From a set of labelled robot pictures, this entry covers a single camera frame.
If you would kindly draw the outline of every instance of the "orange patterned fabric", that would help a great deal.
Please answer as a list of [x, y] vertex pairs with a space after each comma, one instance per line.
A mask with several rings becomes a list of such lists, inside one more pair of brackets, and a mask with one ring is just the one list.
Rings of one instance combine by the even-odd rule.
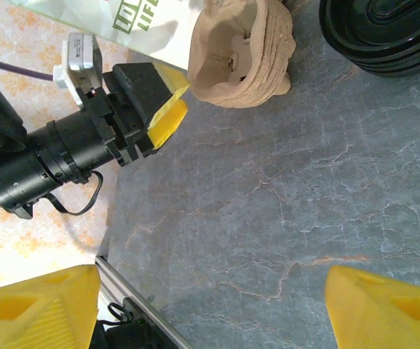
[[[61, 41], [72, 31], [75, 29], [0, 0], [0, 61], [50, 73], [60, 63]], [[99, 41], [105, 71], [126, 61], [125, 48]], [[0, 90], [29, 131], [78, 110], [69, 93], [54, 83], [0, 71]], [[35, 206], [32, 220], [19, 220], [0, 210], [0, 286], [93, 262], [108, 228], [119, 166], [107, 164], [100, 171], [105, 185], [96, 206], [82, 217], [61, 215], [46, 200]], [[87, 185], [65, 185], [55, 193], [76, 211], [88, 202], [96, 184], [93, 179]]]

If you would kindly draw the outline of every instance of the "gray marble floor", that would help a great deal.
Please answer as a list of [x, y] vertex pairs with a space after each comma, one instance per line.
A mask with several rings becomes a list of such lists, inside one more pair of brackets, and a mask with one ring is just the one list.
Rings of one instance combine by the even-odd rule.
[[334, 348], [331, 265], [420, 285], [420, 75], [364, 73], [289, 3], [292, 91], [190, 111], [119, 176], [110, 262], [196, 348]]

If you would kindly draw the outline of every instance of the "white plastic bag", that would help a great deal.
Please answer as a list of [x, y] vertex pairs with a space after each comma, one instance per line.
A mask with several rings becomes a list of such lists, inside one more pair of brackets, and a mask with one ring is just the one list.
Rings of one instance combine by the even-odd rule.
[[10, 1], [183, 69], [203, 9], [203, 0]]

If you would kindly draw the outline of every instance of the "yellow plastic part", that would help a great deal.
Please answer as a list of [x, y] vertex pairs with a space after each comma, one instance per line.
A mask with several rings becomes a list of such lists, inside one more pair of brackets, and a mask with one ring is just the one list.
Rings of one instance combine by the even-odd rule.
[[420, 287], [334, 266], [325, 300], [339, 349], [420, 349]]
[[0, 288], [1, 349], [87, 349], [100, 276], [81, 265]]
[[157, 111], [148, 127], [154, 148], [160, 148], [166, 140], [181, 125], [183, 118], [187, 114], [187, 105], [179, 100], [189, 88], [189, 81], [186, 76], [161, 63], [154, 63], [154, 67], [159, 76], [166, 84], [173, 96]]

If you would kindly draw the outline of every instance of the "marble tile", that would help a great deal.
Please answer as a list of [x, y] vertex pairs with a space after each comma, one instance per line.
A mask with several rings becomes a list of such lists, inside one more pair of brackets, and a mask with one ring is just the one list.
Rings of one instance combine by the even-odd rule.
[[335, 264], [420, 285], [420, 74], [361, 71], [325, 43], [318, 0], [288, 7], [288, 95], [186, 95], [177, 134], [119, 174], [109, 260], [196, 348], [334, 348]]

